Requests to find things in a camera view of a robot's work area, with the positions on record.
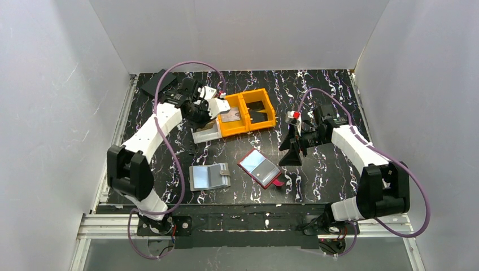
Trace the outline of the red leather card holder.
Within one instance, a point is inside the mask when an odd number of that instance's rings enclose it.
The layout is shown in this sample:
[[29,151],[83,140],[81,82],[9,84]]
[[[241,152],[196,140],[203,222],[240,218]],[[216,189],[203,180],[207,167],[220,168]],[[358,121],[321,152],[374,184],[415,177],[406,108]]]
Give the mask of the red leather card holder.
[[281,187],[285,184],[280,180],[280,168],[256,148],[250,150],[237,164],[263,189],[271,185]]

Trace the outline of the black vip credit card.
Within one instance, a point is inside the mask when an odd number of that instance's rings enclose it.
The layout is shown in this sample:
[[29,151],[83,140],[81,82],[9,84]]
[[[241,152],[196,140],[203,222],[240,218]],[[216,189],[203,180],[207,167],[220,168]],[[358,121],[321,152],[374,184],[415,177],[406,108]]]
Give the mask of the black vip credit card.
[[281,171],[271,161],[263,160],[251,174],[262,187],[267,187],[281,174]]

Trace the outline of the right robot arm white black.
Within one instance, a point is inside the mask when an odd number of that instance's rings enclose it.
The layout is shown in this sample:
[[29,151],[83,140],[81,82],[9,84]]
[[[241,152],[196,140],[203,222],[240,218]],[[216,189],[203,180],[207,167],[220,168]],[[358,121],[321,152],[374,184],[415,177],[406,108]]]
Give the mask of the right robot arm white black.
[[279,165],[301,166],[309,148],[333,144],[360,173],[356,195],[329,203],[321,215],[324,225],[406,213],[410,188],[406,171],[371,150],[349,119],[333,115],[332,106],[313,111],[313,120],[302,120],[298,111],[286,114],[288,133],[279,149],[286,151]]

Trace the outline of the grey card holder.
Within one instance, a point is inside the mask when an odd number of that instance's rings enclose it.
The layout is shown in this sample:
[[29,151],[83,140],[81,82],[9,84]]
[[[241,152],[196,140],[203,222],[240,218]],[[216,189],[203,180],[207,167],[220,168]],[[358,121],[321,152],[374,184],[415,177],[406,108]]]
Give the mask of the grey card holder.
[[195,165],[189,167],[191,191],[223,189],[230,187],[230,171],[227,163]]

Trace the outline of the grey credit card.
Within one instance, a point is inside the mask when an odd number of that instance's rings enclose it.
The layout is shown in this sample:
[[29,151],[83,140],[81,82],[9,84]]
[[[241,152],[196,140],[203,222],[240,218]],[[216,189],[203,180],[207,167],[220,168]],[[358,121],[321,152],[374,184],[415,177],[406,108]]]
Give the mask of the grey credit card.
[[250,111],[249,115],[252,124],[268,121],[268,115],[266,112]]

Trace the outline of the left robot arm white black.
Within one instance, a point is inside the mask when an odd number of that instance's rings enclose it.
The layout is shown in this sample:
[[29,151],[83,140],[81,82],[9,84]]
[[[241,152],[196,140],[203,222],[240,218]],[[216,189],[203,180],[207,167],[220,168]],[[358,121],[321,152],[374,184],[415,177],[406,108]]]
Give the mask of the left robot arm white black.
[[154,189],[150,168],[153,155],[166,136],[182,121],[194,128],[203,128],[230,107],[217,97],[217,90],[201,82],[185,78],[177,89],[159,94],[154,112],[136,133],[121,145],[107,151],[107,184],[129,199],[139,213],[153,221],[161,221],[171,212]]

